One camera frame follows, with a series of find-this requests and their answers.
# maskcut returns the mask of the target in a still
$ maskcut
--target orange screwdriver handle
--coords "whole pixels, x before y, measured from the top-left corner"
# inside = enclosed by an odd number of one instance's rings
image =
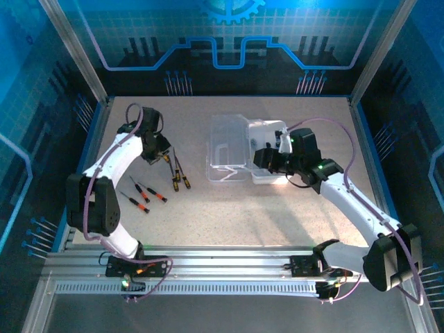
[[[145,213],[149,213],[150,211],[148,209],[146,209],[143,205],[141,205],[140,203],[138,203],[136,200],[134,200],[133,198],[130,198],[130,202],[132,204],[134,204],[134,206],[138,206],[139,209],[143,210]]]
[[[160,200],[162,200],[164,203],[168,201],[167,198],[164,198],[162,194],[158,194],[156,191],[154,191],[153,189],[147,187],[146,190],[148,192],[150,192],[152,195],[157,196]]]
[[[140,204],[140,203],[139,203],[137,206],[138,206],[138,208],[140,208],[141,210],[143,210],[143,211],[144,211],[145,213],[147,213],[147,214],[150,212],[150,210],[149,210],[148,208],[145,208],[145,207],[144,207],[142,204]]]
[[[148,196],[146,195],[145,192],[142,191],[142,189],[140,188],[140,186],[138,184],[134,184],[136,190],[140,193],[140,195],[142,196],[143,199],[145,199],[145,201],[147,203],[150,202],[150,199],[148,199]]]

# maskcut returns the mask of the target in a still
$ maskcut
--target blue circuit graphic backdrop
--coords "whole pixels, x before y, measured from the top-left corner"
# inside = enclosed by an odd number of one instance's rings
[[[442,1],[418,0],[362,100],[398,215],[403,223],[419,226],[426,257],[441,262],[443,17]],[[390,138],[378,134],[383,128]]]
[[[310,95],[351,93],[398,4],[371,2],[60,3],[111,94],[176,94],[163,82],[176,70],[197,95]]]
[[[52,243],[30,221],[58,225],[96,103],[38,0],[0,0],[0,45],[0,330],[20,332]]]

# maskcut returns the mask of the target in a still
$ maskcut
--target wire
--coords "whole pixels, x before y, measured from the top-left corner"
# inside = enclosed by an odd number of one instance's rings
[[[347,298],[347,297],[350,296],[350,295],[353,293],[353,291],[355,291],[356,288],[359,286],[359,283],[361,282],[361,279],[362,279],[362,274],[358,277],[358,280],[356,281],[355,285],[354,285],[354,286],[350,289],[350,291],[347,292],[345,295],[343,295],[343,296],[341,296],[341,297],[337,297],[337,295],[336,295],[336,298],[328,299],[328,300],[326,300],[326,299],[322,299],[322,300],[320,300],[320,301],[321,301],[322,303],[324,303],[324,302],[330,302],[330,303],[333,303],[333,302],[337,302],[338,300],[343,300],[343,299]]]
[[[100,266],[106,266],[106,264],[105,264],[105,265],[101,264],[102,256],[103,256],[105,253],[110,253],[110,252],[109,252],[109,251],[103,251],[103,252],[99,255],[99,265],[100,265]]]
[[[300,189],[309,189],[311,187],[310,185],[298,185],[295,182],[292,182],[290,180],[290,178],[289,178],[289,174],[288,173],[285,174],[285,178],[289,181],[290,184],[292,184],[292,185],[294,185],[294,186],[296,186],[296,187],[298,187]]]
[[[141,300],[144,299],[146,297],[148,297],[149,295],[151,295],[154,291],[157,290],[157,288],[159,288],[159,286],[161,285],[161,283],[163,283],[163,281],[165,281],[165,279],[167,278],[168,274],[170,274],[171,269],[173,268],[174,262],[173,262],[173,258],[167,257],[167,258],[159,258],[159,259],[150,259],[150,260],[137,260],[137,259],[131,259],[131,258],[127,258],[124,257],[123,255],[121,255],[120,253],[117,253],[113,248],[111,248],[109,245],[107,245],[104,241],[103,238],[100,236],[94,236],[91,237],[88,235],[88,212],[89,212],[89,198],[91,196],[92,193],[92,186],[94,184],[94,181],[97,178],[97,175],[100,173],[100,171],[103,168],[103,165],[106,163],[107,159],[111,156],[111,154],[113,154],[116,149],[118,149],[123,143],[125,143],[126,141],[128,141],[134,134],[135,132],[137,132],[137,130],[139,129],[140,125],[142,124],[142,119],[143,119],[143,108],[140,104],[138,103],[131,103],[127,108],[126,108],[126,112],[125,112],[125,118],[127,120],[128,123],[128,112],[130,110],[130,108],[132,106],[136,105],[139,108],[139,116],[137,118],[137,123],[136,126],[133,128],[133,130],[131,130],[131,132],[129,132],[122,140],[120,140],[117,144],[115,144],[101,159],[101,162],[99,163],[99,165],[97,166],[96,170],[94,171],[91,180],[89,181],[87,190],[86,190],[86,194],[85,194],[85,202],[84,202],[84,207],[83,207],[83,236],[85,237],[85,239],[87,241],[100,241],[100,244],[110,253],[112,253],[115,257],[118,257],[120,259],[126,260],[127,262],[132,262],[134,264],[152,264],[152,263],[156,263],[156,262],[170,262],[170,265],[168,267],[168,270],[166,271],[166,274],[163,276],[163,278],[145,295],[140,296],[137,298],[137,300]]]
[[[341,127],[344,132],[347,134],[348,139],[350,139],[350,143],[352,144],[352,158],[350,160],[350,162],[348,163],[348,166],[345,168],[344,171],[344,184],[345,187],[347,188],[347,190],[365,207],[367,208],[373,215],[376,216],[376,218],[381,222],[381,224],[384,224],[387,229],[390,230],[390,232],[393,234],[393,236],[396,238],[396,240],[398,241],[398,243],[401,245],[402,250],[404,251],[404,254],[407,258],[407,261],[409,263],[411,272],[413,273],[413,281],[415,282],[415,287],[416,287],[416,294],[418,295],[417,298],[414,298],[412,295],[410,295],[410,293],[408,293],[405,289],[403,289],[400,285],[397,286],[397,288],[399,290],[401,290],[401,292],[410,300],[414,301],[416,304],[418,305],[422,305],[424,304],[424,295],[422,292],[422,287],[421,287],[421,280],[420,280],[420,276],[419,276],[419,272],[418,269],[416,268],[414,262],[413,262],[413,258],[411,257],[410,251],[407,248],[407,245],[405,244],[404,240],[402,239],[402,237],[399,235],[398,231],[395,230],[394,227],[392,227],[389,222],[384,222],[385,218],[379,213],[377,212],[372,206],[370,206],[358,193],[356,193],[352,188],[350,188],[350,183],[348,182],[348,172],[350,170],[350,168],[352,167],[353,162],[355,161],[356,158],[356,146],[355,146],[355,141],[350,133],[350,131],[342,124],[339,123],[336,120],[333,119],[329,119],[329,118],[322,118],[322,117],[316,117],[316,118],[310,118],[310,119],[305,119],[303,121],[300,121],[299,123],[297,123],[296,125],[293,125],[291,127],[289,127],[287,130],[290,132],[291,130],[293,130],[294,128],[304,124],[304,123],[309,123],[311,121],[315,121],[315,120],[322,120],[322,121],[327,121],[329,123],[333,123],[335,125],[338,125],[339,127]]]

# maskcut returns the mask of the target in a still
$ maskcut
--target speckled beige table surface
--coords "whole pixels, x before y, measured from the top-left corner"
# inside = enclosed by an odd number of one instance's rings
[[[155,108],[164,115],[164,134],[176,148],[191,190],[180,184],[175,193],[171,172],[164,161],[149,166],[138,157],[122,176],[117,189],[139,201],[129,175],[168,198],[164,204],[152,195],[145,215],[118,194],[121,223],[146,245],[162,246],[314,246],[337,238],[365,246],[356,227],[329,201],[312,189],[287,185],[254,185],[245,182],[215,184],[206,176],[210,121],[215,114],[242,114],[247,119],[282,120],[288,126],[310,117],[329,117],[343,123],[357,137],[348,102],[343,97],[116,97],[99,155],[111,145],[125,123],[125,109],[132,102]],[[133,118],[137,116],[132,109]],[[316,134],[324,158],[343,168],[352,149],[346,134],[333,124],[307,124]],[[357,159],[350,177],[374,201],[370,180],[357,145]],[[81,233],[75,244],[87,243]]]

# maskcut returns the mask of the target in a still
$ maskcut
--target white robotic arm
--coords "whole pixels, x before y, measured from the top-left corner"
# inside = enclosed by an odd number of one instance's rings
[[[94,165],[85,170],[82,175],[74,174],[67,180],[68,224],[83,231],[85,194],[89,183],[94,181],[89,196],[88,237],[91,235],[93,239],[99,240],[105,248],[120,257],[139,259],[143,256],[141,253],[143,248],[140,242],[126,231],[120,221],[115,188],[136,157],[142,156],[152,164],[167,152],[170,144],[160,131],[157,131],[161,118],[158,111],[143,108],[143,118],[139,128],[136,128],[136,121],[124,124],[118,130],[111,147]],[[129,136],[129,133],[135,130],[134,135]]]
[[[344,213],[369,246],[348,246],[336,239],[326,241],[314,248],[323,269],[343,268],[363,274],[380,291],[388,291],[411,278],[413,265],[415,271],[422,270],[418,230],[413,225],[402,226],[382,212],[355,187],[335,161],[323,159],[310,129],[276,133],[278,136],[281,144],[282,137],[288,143],[290,136],[291,149],[288,144],[279,149],[271,148],[270,144],[256,151],[254,164],[271,173],[298,174],[307,186]]]
[[[122,126],[107,152],[116,144],[120,146],[114,149],[109,158],[102,163],[106,152],[83,175],[71,175],[67,181],[68,224],[83,231],[85,193],[93,175],[99,170],[89,199],[88,232],[99,234],[98,238],[106,248],[128,259],[143,257],[143,247],[120,223],[115,188],[137,156],[142,156],[152,164],[170,147],[168,141],[155,132],[158,117],[153,114],[156,112],[153,109],[146,111],[144,108],[144,122],[136,135],[120,144],[127,133],[134,129],[134,124]],[[422,270],[417,229],[411,225],[401,226],[398,221],[381,212],[350,180],[345,182],[348,178],[344,178],[342,168],[333,160],[321,158],[316,138],[310,129],[282,133],[280,143],[280,149],[264,148],[256,151],[254,163],[270,172],[300,175],[306,185],[344,213],[370,247],[348,246],[339,240],[320,244],[314,248],[314,254],[322,261],[324,270],[342,268],[365,274],[369,282],[381,291],[387,291],[411,278],[412,271],[403,255],[403,249],[387,225],[399,232],[409,247],[418,271]],[[379,219],[372,211],[379,214]]]

